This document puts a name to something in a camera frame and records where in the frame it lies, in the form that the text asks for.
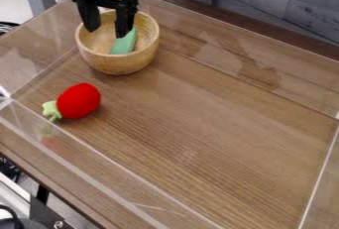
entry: red strawberry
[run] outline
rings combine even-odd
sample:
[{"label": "red strawberry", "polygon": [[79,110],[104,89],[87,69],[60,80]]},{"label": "red strawberry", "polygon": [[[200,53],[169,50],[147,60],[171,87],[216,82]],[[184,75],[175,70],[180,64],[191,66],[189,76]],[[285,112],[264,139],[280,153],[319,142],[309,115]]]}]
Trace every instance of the red strawberry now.
[{"label": "red strawberry", "polygon": [[88,83],[80,83],[68,88],[57,101],[44,103],[44,116],[52,116],[51,121],[63,117],[79,119],[87,116],[100,104],[100,93]]}]

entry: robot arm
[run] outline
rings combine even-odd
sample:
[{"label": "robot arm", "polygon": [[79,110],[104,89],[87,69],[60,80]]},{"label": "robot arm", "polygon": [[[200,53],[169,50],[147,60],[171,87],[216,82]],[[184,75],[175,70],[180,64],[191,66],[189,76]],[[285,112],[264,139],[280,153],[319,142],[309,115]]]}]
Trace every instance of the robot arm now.
[{"label": "robot arm", "polygon": [[97,7],[115,9],[116,37],[123,38],[132,30],[133,18],[137,12],[137,0],[75,0],[79,5],[85,28],[93,32],[100,27]]}]

